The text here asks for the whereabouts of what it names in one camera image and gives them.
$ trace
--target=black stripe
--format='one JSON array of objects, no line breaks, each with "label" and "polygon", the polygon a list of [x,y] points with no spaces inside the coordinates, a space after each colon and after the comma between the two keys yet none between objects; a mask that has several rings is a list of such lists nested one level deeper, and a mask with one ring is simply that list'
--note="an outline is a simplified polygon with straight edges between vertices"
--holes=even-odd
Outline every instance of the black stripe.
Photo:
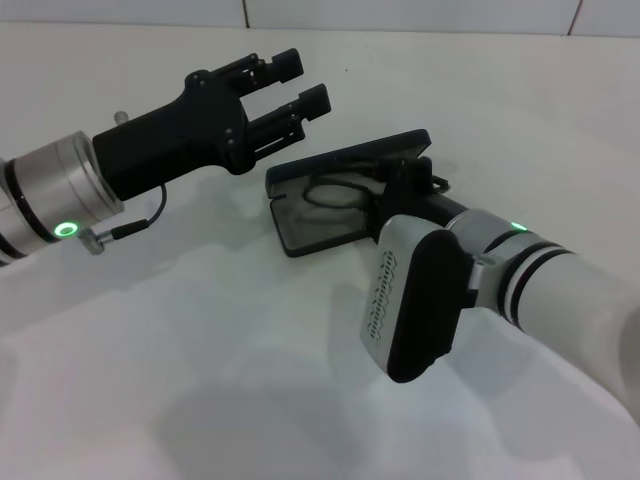
[{"label": "black stripe", "polygon": [[484,252],[482,253],[490,252],[494,248],[497,248],[500,245],[502,245],[505,241],[509,240],[511,237],[515,237],[516,235],[521,233],[533,233],[533,232],[530,232],[528,230],[509,230],[508,232],[504,232],[502,235],[498,235],[496,238],[494,238],[493,242],[491,242],[489,246],[485,248]]},{"label": "black stripe", "polygon": [[518,304],[520,303],[520,297],[522,296],[524,287],[527,286],[527,282],[533,274],[536,273],[536,270],[538,270],[545,262],[557,257],[558,255],[564,255],[565,253],[573,252],[563,248],[540,255],[540,257],[536,258],[535,261],[527,267],[522,276],[518,279],[518,283],[516,283],[516,286],[513,289],[513,295],[511,295],[511,320],[520,330],[522,330],[522,327],[520,326],[520,320],[518,319]]},{"label": "black stripe", "polygon": [[38,217],[31,210],[27,199],[24,198],[24,194],[22,193],[22,189],[18,184],[18,179],[16,178],[16,169],[15,169],[15,160],[11,160],[4,167],[4,174],[7,180],[7,187],[9,187],[9,192],[13,196],[13,199],[16,201],[16,205],[20,209],[22,216],[27,221],[31,229],[38,234],[40,238],[42,238],[47,243],[57,243],[60,239],[54,237],[49,231],[40,223]]},{"label": "black stripe", "polygon": [[2,236],[2,234],[0,233],[0,250],[2,250],[6,255],[8,255],[9,257],[15,259],[15,260],[19,260],[21,258],[26,257],[26,255],[22,252],[19,252],[18,250],[15,249],[15,247],[13,245],[11,245],[6,238],[4,238]]},{"label": "black stripe", "polygon": [[552,242],[547,242],[547,241],[534,243],[533,245],[528,246],[527,248],[525,248],[523,251],[521,251],[518,255],[514,257],[514,259],[511,261],[511,263],[505,270],[504,275],[502,276],[502,280],[500,280],[500,286],[498,287],[498,312],[500,312],[500,315],[502,315],[504,318],[507,318],[507,315],[504,309],[504,300],[505,300],[505,297],[507,296],[507,288],[509,287],[509,282],[511,281],[511,278],[513,277],[513,275],[516,273],[516,270],[520,268],[520,265],[522,265],[527,260],[527,258],[529,258],[532,254],[534,254],[538,250],[542,250],[543,248],[547,248],[547,247],[557,247],[557,246],[558,246],[557,244]]}]

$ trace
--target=white table surface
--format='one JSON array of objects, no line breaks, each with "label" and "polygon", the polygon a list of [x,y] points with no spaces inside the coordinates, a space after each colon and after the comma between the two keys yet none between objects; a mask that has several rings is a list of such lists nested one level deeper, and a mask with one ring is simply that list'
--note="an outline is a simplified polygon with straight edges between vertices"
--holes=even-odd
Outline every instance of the white table surface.
[{"label": "white table surface", "polygon": [[[0,273],[3,480],[637,479],[640,430],[497,317],[395,385],[358,340],[371,242],[291,260],[269,166],[427,128],[452,196],[640,285],[640,40],[0,25],[0,155],[95,135],[183,78],[299,49],[333,113],[251,174],[168,186],[153,229],[66,241]],[[111,225],[152,212],[157,192]]]}]

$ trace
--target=black gripper housing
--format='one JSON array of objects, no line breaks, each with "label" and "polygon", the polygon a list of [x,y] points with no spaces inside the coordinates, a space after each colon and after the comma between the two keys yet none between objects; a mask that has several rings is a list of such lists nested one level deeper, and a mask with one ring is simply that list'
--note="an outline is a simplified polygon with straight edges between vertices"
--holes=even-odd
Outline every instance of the black gripper housing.
[{"label": "black gripper housing", "polygon": [[188,75],[182,94],[153,112],[93,139],[100,172],[128,200],[192,170],[219,165],[234,175],[305,138],[302,120],[331,111],[324,85],[249,121],[240,98],[304,73],[295,49],[272,58],[252,54],[214,71]]}]

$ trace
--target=black cable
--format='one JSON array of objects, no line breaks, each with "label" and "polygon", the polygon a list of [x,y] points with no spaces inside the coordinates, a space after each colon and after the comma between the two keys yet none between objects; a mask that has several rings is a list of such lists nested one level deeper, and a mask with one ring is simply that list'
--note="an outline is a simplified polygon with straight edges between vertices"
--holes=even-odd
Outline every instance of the black cable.
[{"label": "black cable", "polygon": [[134,233],[138,233],[142,230],[146,230],[151,225],[153,225],[156,220],[162,214],[164,207],[167,205],[167,187],[162,184],[160,185],[160,190],[162,192],[162,199],[160,200],[160,206],[156,213],[149,220],[138,220],[136,222],[127,223],[125,225],[120,225],[119,227],[112,228],[110,230],[111,236],[114,240],[121,240],[129,235],[133,235]]},{"label": "black cable", "polygon": [[[344,187],[352,190],[356,190],[358,192],[364,193],[366,200],[364,201],[354,201],[350,203],[346,203],[344,205],[334,205],[329,203],[319,202],[309,197],[309,194],[313,191],[314,188],[322,187],[322,186],[335,186],[335,187]],[[302,191],[302,199],[316,207],[320,208],[328,208],[332,210],[346,210],[346,209],[367,209],[371,204],[371,201],[376,197],[376,195],[371,191],[370,188],[365,187],[364,185],[360,185],[353,182],[345,182],[343,180],[337,180],[335,178],[326,178],[326,177],[312,177],[309,181],[309,185],[305,187]]]},{"label": "black cable", "polygon": [[162,191],[162,200],[160,200],[160,206],[158,207],[158,210],[156,210],[156,213],[154,213],[153,217],[149,219],[149,226],[156,223],[156,220],[160,218],[160,215],[162,214],[164,207],[166,207],[167,205],[167,187],[165,186],[164,183],[160,185],[160,190]]},{"label": "black cable", "polygon": [[442,193],[447,193],[449,191],[449,182],[444,178],[436,177],[435,175],[431,175],[431,182],[433,184],[433,193],[436,195],[440,195]]}]

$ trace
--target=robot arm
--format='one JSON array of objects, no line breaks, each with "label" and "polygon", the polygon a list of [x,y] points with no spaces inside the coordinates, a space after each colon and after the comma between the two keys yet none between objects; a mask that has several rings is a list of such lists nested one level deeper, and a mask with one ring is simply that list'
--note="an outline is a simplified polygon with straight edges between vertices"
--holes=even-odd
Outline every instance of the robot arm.
[{"label": "robot arm", "polygon": [[451,350],[460,312],[488,308],[609,390],[640,425],[640,293],[519,224],[441,195],[414,131],[267,172],[285,252],[378,243],[360,337],[394,381]]},{"label": "robot arm", "polygon": [[[123,210],[123,201],[206,165],[248,172],[304,139],[301,122],[331,110],[318,85],[249,121],[240,98],[302,75],[296,50],[253,54],[185,79],[172,103],[90,140],[78,132],[0,165],[0,266]],[[146,228],[137,222],[127,234]]]}]

